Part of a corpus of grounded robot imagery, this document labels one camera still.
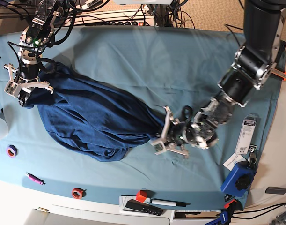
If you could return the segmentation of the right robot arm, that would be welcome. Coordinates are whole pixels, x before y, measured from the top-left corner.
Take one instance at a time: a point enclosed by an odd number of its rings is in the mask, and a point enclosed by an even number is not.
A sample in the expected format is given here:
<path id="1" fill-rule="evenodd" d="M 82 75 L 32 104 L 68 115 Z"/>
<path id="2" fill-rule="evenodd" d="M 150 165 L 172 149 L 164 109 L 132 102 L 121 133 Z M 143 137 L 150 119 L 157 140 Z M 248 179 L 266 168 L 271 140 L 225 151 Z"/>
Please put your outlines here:
<path id="1" fill-rule="evenodd" d="M 41 0 L 36 6 L 35 16 L 29 26 L 22 32 L 16 53 L 18 68 L 11 63 L 4 65 L 9 80 L 4 91 L 16 98 L 24 107 L 34 89 L 45 89 L 53 92 L 48 81 L 41 81 L 39 73 L 53 74 L 57 64 L 54 60 L 42 57 L 44 50 L 63 43 L 70 35 L 73 25 L 59 41 L 55 39 L 57 21 L 65 21 L 72 4 L 68 0 Z"/>

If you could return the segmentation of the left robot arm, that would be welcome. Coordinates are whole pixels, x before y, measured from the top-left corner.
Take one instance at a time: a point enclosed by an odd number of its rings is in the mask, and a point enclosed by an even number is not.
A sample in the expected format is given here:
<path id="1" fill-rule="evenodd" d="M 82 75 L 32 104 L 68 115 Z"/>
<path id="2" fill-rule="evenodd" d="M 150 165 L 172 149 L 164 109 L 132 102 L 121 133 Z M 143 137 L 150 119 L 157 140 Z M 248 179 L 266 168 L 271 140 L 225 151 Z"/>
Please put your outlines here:
<path id="1" fill-rule="evenodd" d="M 227 123 L 235 105 L 244 107 L 249 93 L 260 89 L 275 68 L 286 19 L 286 0 L 247 0 L 243 8 L 245 42 L 218 82 L 220 92 L 197 113 L 189 106 L 183 107 L 177 119 L 165 107 L 161 135 L 151 141 L 156 154 L 171 151 L 188 156 L 186 145 L 201 149 L 213 146 L 218 125 Z"/>

